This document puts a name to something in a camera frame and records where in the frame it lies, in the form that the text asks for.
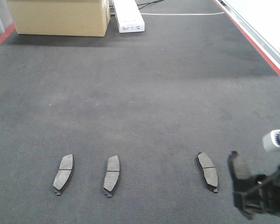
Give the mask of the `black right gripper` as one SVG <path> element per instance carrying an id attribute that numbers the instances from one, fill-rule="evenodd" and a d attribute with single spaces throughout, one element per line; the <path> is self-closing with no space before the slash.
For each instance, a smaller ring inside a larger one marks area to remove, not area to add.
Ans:
<path id="1" fill-rule="evenodd" d="M 233 203 L 249 220 L 255 214 L 280 217 L 280 165 L 271 175 L 234 175 Z"/>

